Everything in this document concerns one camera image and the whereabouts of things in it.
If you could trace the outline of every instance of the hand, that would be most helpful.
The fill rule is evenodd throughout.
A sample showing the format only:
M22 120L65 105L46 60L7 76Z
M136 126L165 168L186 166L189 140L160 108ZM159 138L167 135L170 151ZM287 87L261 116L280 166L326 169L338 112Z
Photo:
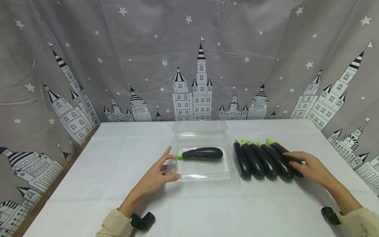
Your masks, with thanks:
M163 165L167 160L176 159L176 156L169 155L171 147L169 146L163 156L153 164L146 172L138 184L133 188L140 195L146 195L158 191L164 184L180 179L181 175L177 173L162 173L167 169L167 165Z
M298 170L305 177L309 178L315 183L326 187L327 185L336 181L336 178L330 173L330 171L321 163L321 161L306 152L303 151L294 151L283 153L283 155L297 158L301 161L305 161L305 164L301 165L297 162L290 162L290 166Z

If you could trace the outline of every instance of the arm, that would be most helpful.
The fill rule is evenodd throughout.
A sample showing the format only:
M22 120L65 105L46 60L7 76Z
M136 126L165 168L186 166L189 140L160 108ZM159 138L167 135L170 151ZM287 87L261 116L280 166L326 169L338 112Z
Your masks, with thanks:
M374 212L363 208L317 157L305 152L290 152L283 155L305 162L303 165L290 162L290 165L330 193L342 212L337 216L351 236L379 236L379 217Z
M101 230L95 237L129 237L133 227L131 216L141 200L148 194L158 191L164 184L180 179L180 174L162 173L167 169L163 165L169 159L176 159L169 155L168 147L163 156L142 177L138 184L130 191L118 209L113 209L104 219Z

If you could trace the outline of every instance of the table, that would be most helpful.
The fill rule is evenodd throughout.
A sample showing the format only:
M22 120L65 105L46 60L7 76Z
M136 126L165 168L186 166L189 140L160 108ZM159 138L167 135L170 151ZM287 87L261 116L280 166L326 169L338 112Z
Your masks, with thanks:
M361 204L379 213L374 193L345 163L310 120L227 121L231 142L269 138L289 150L314 154ZM112 208L161 156L174 135L173 122L102 123L24 236L94 237ZM324 206L338 207L307 179L239 180L219 187L172 183L137 208L156 222L135 236L346 236L328 225Z

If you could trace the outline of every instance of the clear plastic clamshell box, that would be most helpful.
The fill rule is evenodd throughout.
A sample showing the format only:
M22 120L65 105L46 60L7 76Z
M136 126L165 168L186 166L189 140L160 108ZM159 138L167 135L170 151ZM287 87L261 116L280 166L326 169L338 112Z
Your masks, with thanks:
M175 135L171 140L171 153L181 153L197 148L216 147L222 150L219 160L170 160L168 172L182 175L181 182L196 180L232 180L240 174L240 167L232 141L227 134L227 125L223 119L175 120Z

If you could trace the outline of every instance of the backdrop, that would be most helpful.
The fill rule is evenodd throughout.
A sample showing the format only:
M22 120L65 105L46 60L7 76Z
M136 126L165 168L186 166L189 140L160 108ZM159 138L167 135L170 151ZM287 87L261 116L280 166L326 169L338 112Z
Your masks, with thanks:
M0 6L0 236L100 122L308 118L379 195L376 1Z

